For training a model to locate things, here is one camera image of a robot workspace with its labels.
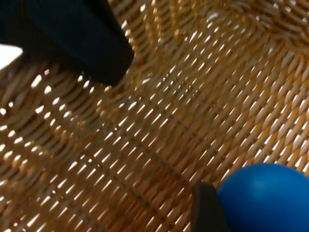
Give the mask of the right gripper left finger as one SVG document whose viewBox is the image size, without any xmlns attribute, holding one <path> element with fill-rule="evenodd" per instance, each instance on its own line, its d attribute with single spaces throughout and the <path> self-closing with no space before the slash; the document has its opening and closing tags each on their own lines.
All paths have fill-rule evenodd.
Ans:
<svg viewBox="0 0 309 232">
<path fill-rule="evenodd" d="M 134 51 L 106 0 L 3 0 L 0 42 L 118 85 Z"/>
</svg>

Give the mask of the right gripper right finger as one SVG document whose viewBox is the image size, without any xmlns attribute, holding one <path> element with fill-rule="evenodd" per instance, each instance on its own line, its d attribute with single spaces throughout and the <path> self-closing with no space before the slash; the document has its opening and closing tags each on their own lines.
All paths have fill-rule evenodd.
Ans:
<svg viewBox="0 0 309 232">
<path fill-rule="evenodd" d="M 198 182 L 193 188 L 191 231 L 230 231 L 216 188 L 209 182 Z"/>
</svg>

